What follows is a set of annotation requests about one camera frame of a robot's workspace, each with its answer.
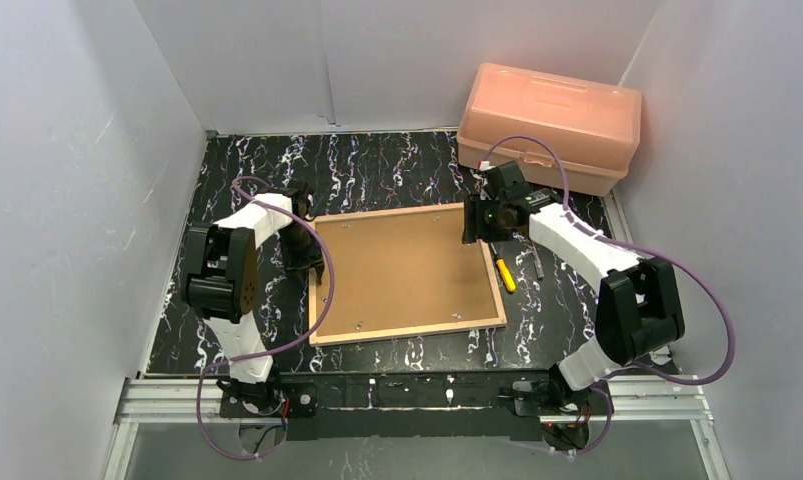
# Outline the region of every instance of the cork board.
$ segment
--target cork board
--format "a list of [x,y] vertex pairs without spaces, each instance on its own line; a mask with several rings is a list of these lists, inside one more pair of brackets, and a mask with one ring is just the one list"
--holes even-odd
[[[463,204],[318,217],[336,270],[333,306],[311,345],[507,323],[489,248],[463,245]],[[330,282],[311,272],[310,326]]]

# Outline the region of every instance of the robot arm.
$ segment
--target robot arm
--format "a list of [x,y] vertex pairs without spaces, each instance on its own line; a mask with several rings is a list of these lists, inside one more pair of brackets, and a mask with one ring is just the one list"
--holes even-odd
[[586,235],[566,217],[554,192],[534,191],[515,162],[488,169],[485,176],[488,198],[465,200],[463,242],[509,240],[513,232],[522,232],[565,260],[598,294],[595,336],[550,369],[549,406],[579,402],[595,382],[683,336],[668,262]]
[[[306,184],[292,182],[285,189],[262,189],[254,198],[306,218],[311,195]],[[257,249],[276,232],[286,271],[305,278],[314,268],[320,280],[324,263],[318,245],[282,213],[249,203],[213,225],[188,230],[181,297],[213,330],[227,358],[266,350],[253,312],[260,289]],[[264,385],[272,364],[271,356],[232,363],[228,393],[260,408],[273,402],[274,388]]]

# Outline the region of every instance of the black marble surface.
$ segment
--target black marble surface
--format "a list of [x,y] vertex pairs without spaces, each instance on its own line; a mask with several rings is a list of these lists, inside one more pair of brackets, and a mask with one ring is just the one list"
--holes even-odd
[[[230,190],[240,175],[277,185],[309,182],[316,215],[461,202],[481,182],[477,172],[457,164],[455,132],[221,137],[207,145],[187,222],[212,223],[240,208],[241,197]],[[601,199],[574,194],[572,207],[608,231]],[[544,277],[537,281],[530,246],[521,237],[496,244],[518,284],[513,295],[502,289],[506,327],[318,348],[305,342],[276,355],[275,362],[283,372],[550,367],[591,336],[595,297],[574,270],[541,247]],[[266,296],[254,314],[263,342],[272,348],[306,330],[307,288],[283,274],[276,237],[259,257]],[[222,358],[215,336],[179,298],[182,259],[181,246],[148,375],[196,375]]]

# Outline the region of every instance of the cable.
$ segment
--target cable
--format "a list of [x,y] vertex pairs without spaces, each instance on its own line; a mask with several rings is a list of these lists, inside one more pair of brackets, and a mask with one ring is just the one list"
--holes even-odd
[[[716,308],[719,310],[719,314],[722,316],[722,322],[725,324],[725,333],[728,336],[728,350],[725,352],[725,359],[722,361],[722,365],[720,365],[719,369],[713,372],[712,374],[704,378],[686,379],[686,378],[674,377],[672,375],[669,375],[668,373],[661,372],[660,370],[641,362],[631,362],[631,365],[634,365],[637,368],[645,370],[646,372],[657,375],[658,377],[664,380],[667,380],[672,383],[677,383],[679,385],[690,385],[690,386],[707,385],[708,383],[713,383],[716,380],[722,378],[725,375],[725,373],[728,372],[728,369],[731,368],[731,363],[734,361],[734,356],[736,355],[737,351],[737,335],[736,332],[734,331],[734,324],[731,321],[731,314],[730,312],[728,312],[728,308],[725,306],[725,303],[722,302],[722,300],[719,298],[716,292],[707,284],[707,280],[705,280],[701,275],[692,271],[690,268],[684,266],[680,261],[676,260],[673,257],[670,257],[668,255],[665,255],[661,252],[658,252],[657,250],[648,247],[640,247],[638,245],[634,245],[628,242],[622,242],[619,240],[614,240],[612,238],[607,238],[598,235],[597,232],[586,227],[579,219],[575,217],[571,207],[569,206],[569,180],[566,178],[566,169],[563,167],[563,161],[560,160],[560,156],[557,155],[557,153],[542,140],[536,137],[532,137],[530,135],[510,135],[508,137],[504,137],[501,140],[492,144],[491,147],[489,147],[489,151],[486,152],[486,155],[484,155],[483,160],[484,161],[489,160],[490,155],[492,155],[492,152],[495,150],[496,147],[498,147],[499,145],[508,140],[514,140],[514,139],[528,140],[536,143],[540,147],[547,150],[548,153],[551,155],[551,157],[554,159],[554,162],[557,163],[557,168],[560,169],[560,178],[563,181],[563,210],[566,212],[566,219],[569,220],[575,228],[577,228],[580,232],[590,237],[593,237],[602,243],[613,245],[619,248],[624,248],[627,250],[634,250],[640,253],[648,254],[653,257],[658,257],[663,260],[666,260],[667,262],[681,269],[681,271],[689,275],[690,278],[695,280],[695,282],[702,288],[702,290],[704,290],[704,292],[710,297],[714,305],[716,305]],[[623,372],[624,370],[614,372],[607,378],[613,378],[617,375],[621,375]]]
[[264,180],[261,180],[261,179],[259,179],[257,177],[248,177],[248,176],[237,177],[231,183],[231,188],[233,190],[235,190],[237,193],[239,193],[239,195],[242,195],[244,198],[249,200],[250,203],[255,203],[255,204],[257,204],[257,205],[259,205],[259,206],[261,206],[261,207],[263,207],[263,208],[265,208],[267,210],[272,210],[272,211],[281,213],[283,215],[286,215],[287,217],[290,217],[293,222],[295,222],[298,225],[304,227],[307,230],[307,233],[309,233],[313,238],[315,238],[316,242],[319,244],[319,248],[321,249],[322,255],[324,255],[325,262],[327,263],[328,277],[330,278],[330,286],[328,287],[328,292],[327,292],[327,302],[325,302],[324,308],[322,309],[321,313],[319,314],[319,317],[316,319],[315,325],[313,325],[309,330],[304,332],[303,335],[301,335],[300,337],[296,338],[295,340],[287,343],[286,345],[283,345],[283,346],[280,346],[280,347],[276,347],[276,348],[272,348],[271,350],[266,350],[265,352],[255,352],[255,353],[249,353],[249,354],[246,354],[246,355],[239,355],[239,356],[231,358],[229,360],[229,362],[228,362],[228,360],[223,360],[223,361],[220,361],[220,362],[214,362],[214,363],[211,363],[211,364],[205,366],[203,369],[201,369],[201,376],[198,379],[198,391],[197,391],[197,395],[195,397],[195,418],[198,420],[198,428],[201,430],[201,435],[204,436],[204,439],[207,441],[207,443],[210,445],[210,447],[213,450],[215,450],[216,452],[220,453],[221,455],[223,455],[223,456],[225,456],[227,458],[230,458],[230,459],[233,459],[233,460],[255,460],[257,458],[262,458],[262,457],[272,453],[274,450],[277,449],[279,444],[275,445],[274,447],[270,448],[269,450],[267,450],[267,451],[265,451],[263,453],[252,454],[252,455],[234,455],[234,454],[224,450],[223,448],[219,447],[218,444],[216,444],[215,441],[213,441],[212,437],[210,436],[210,433],[207,431],[207,428],[204,426],[204,421],[203,421],[203,418],[201,416],[201,390],[204,387],[204,378],[206,378],[207,374],[209,374],[213,370],[215,370],[217,368],[220,368],[220,367],[224,367],[228,363],[233,364],[233,363],[241,362],[241,361],[244,361],[244,360],[251,360],[252,358],[260,358],[260,357],[266,357],[266,356],[269,356],[269,355],[275,355],[275,354],[278,354],[280,352],[289,350],[290,348],[295,347],[295,346],[303,343],[308,338],[310,338],[310,335],[312,335],[313,332],[318,330],[319,326],[321,326],[322,322],[324,322],[324,319],[327,316],[327,312],[330,310],[330,305],[333,303],[333,290],[334,290],[334,287],[335,287],[335,284],[336,284],[336,276],[335,276],[335,273],[334,273],[334,270],[333,270],[333,260],[330,257],[330,252],[327,249],[327,245],[324,243],[324,241],[321,239],[321,237],[319,237],[319,234],[313,229],[313,227],[311,227],[310,224],[307,223],[306,221],[304,221],[303,219],[298,218],[298,215],[296,215],[296,214],[294,214],[292,212],[284,210],[284,209],[282,209],[282,208],[280,208],[280,207],[278,207],[276,205],[270,205],[268,203],[261,202],[261,201],[255,199],[248,192],[243,190],[242,187],[239,186],[239,183],[242,180],[254,180],[254,181],[258,181],[258,182],[262,183],[263,185],[268,185],[268,183],[266,183]]
[[272,410],[272,411],[270,411],[268,413],[257,413],[257,415],[260,416],[260,417],[270,417],[270,416],[274,415],[275,413],[279,412],[284,404],[286,404],[286,399],[283,398],[283,394],[281,393],[280,402],[277,403],[277,406],[274,407],[274,410]]
[[610,430],[610,424],[613,422],[613,402],[610,400],[610,395],[607,395],[607,392],[605,392],[604,390],[601,389],[601,387],[598,386],[592,386],[590,387],[590,390],[601,395],[604,398],[604,403],[607,404],[607,418],[604,420],[604,428],[601,429],[601,433],[599,433],[598,436],[595,437],[595,440],[593,440],[592,443],[590,443],[586,447],[575,451],[575,453],[580,453],[580,454],[589,453],[595,447],[599,446],[601,444],[601,441],[604,440],[604,437],[607,436],[607,432]]
[[[613,402],[610,400],[610,395],[607,395],[607,392],[605,392],[600,386],[593,385],[592,387],[590,387],[590,390],[601,395],[601,397],[604,398],[604,403],[607,405],[607,418],[604,421],[604,428],[601,429],[601,433],[599,433],[598,436],[595,437],[595,440],[593,440],[592,443],[581,449],[570,450],[569,452],[566,452],[565,455],[568,456],[571,456],[572,454],[583,455],[585,453],[591,452],[593,449],[595,449],[597,446],[601,444],[601,442],[604,440],[604,437],[607,436],[607,432],[610,430],[610,424],[613,422]],[[537,452],[544,452],[544,453],[557,452],[557,450],[554,450],[554,447],[542,448],[542,447],[537,447],[535,445],[528,445],[526,443],[514,442],[511,440],[504,440],[504,441],[511,445],[526,448],[528,450],[534,450]]]
[[[276,429],[276,428],[280,428],[280,425],[272,425],[272,426],[270,426],[270,427],[266,427],[266,430],[263,432],[263,434],[260,436],[260,440],[257,442],[257,447],[256,447],[256,448],[254,448],[254,452],[253,452],[253,454],[254,454],[254,455],[258,455],[258,453],[257,453],[257,452],[260,450],[260,445],[262,445],[262,444],[263,444],[263,440],[265,440],[265,439],[266,439],[266,435],[268,435],[268,434],[269,434],[269,432],[271,432],[271,431],[274,431],[274,429]],[[266,455],[266,454],[268,454],[268,453],[269,453],[269,452],[263,452],[263,453],[262,453],[262,454],[260,454],[260,455]]]
[[587,400],[587,416],[586,416],[586,418],[584,419],[584,421],[580,423],[580,425],[581,425],[581,426],[584,426],[584,425],[586,425],[587,423],[589,423],[589,418],[590,418],[591,416],[592,416],[592,405],[589,403],[589,400]]
[[577,444],[575,444],[575,442],[573,442],[572,439],[569,438],[569,435],[567,435],[562,429],[560,429],[560,427],[549,426],[549,427],[542,427],[542,429],[548,432],[548,434],[554,437],[555,439],[560,440],[561,442],[569,445],[574,449],[581,448],[577,446]]
[[584,418],[584,407],[581,407],[581,409],[578,410],[578,418],[576,418],[574,422],[570,423],[569,426],[577,427],[578,425],[580,425],[582,418]]
[[289,399],[286,399],[286,406],[283,407],[283,415],[280,416],[280,426],[283,427],[283,431],[286,431],[286,416],[289,415]]

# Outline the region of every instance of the floor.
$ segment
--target floor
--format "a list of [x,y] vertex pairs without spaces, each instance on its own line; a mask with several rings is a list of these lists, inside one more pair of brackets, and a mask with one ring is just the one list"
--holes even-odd
[[[601,428],[601,422],[593,423],[597,429]],[[241,447],[235,428],[210,426],[219,444],[231,452],[238,452]],[[260,462],[234,462],[198,441],[198,437],[195,425],[141,425],[127,478],[709,478],[688,421],[616,422],[603,447],[579,456],[574,462],[561,455],[521,448],[506,437],[376,436],[287,441]],[[532,447],[543,448],[543,445],[537,443]]]
[[[453,131],[219,137],[207,146],[187,223],[211,223],[238,209],[242,202],[230,182],[239,175],[272,184],[307,181],[316,191],[317,215],[461,202],[481,182],[476,172],[457,164]],[[600,198],[574,194],[572,208],[609,234]],[[266,297],[254,313],[267,348],[292,341],[307,324],[306,285],[285,277],[276,245],[269,239],[259,254]],[[496,245],[518,284],[512,295],[502,287],[506,327],[333,347],[304,343],[276,355],[275,362],[282,372],[548,368],[592,335],[596,299],[565,262],[544,248],[538,249],[544,270],[538,281],[530,247],[522,237]],[[181,246],[149,376],[193,376],[222,358],[212,332],[180,301],[182,259]]]

